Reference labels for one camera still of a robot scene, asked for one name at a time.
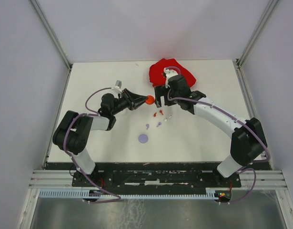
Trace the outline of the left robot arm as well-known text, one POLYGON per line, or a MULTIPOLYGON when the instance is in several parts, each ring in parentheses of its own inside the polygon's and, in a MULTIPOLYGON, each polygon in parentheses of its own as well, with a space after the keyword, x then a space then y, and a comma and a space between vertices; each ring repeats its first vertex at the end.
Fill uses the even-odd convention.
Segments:
POLYGON ((96 164, 86 149, 90 132, 111 130, 116 123, 116 114, 125 109, 136 110, 147 100, 147 96, 124 89, 117 98, 111 93, 104 94, 96 114, 79 114, 71 110, 66 112, 53 134, 52 141, 71 158, 88 186, 99 182, 99 174, 94 171, 96 164))

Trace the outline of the orange earbud charging case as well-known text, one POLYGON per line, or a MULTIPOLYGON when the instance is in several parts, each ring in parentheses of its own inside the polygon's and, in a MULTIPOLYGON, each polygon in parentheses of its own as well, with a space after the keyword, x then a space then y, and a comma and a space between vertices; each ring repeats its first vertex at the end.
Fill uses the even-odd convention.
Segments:
POLYGON ((145 103, 148 105, 152 105, 152 104, 154 104, 154 102, 155 102, 155 98, 152 95, 148 95, 145 103))

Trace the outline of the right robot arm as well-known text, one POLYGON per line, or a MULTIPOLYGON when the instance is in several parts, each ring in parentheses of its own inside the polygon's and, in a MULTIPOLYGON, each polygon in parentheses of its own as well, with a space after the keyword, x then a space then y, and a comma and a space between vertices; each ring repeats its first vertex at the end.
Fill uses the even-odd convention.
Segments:
POLYGON ((215 105, 204 93, 192 91, 182 75, 167 78, 165 85, 156 86, 157 107, 179 105, 181 109, 204 118, 222 130, 231 139, 230 154, 217 166, 213 183, 223 187, 230 176, 240 169, 256 162, 265 153, 269 155, 261 122, 257 118, 243 119, 215 105))

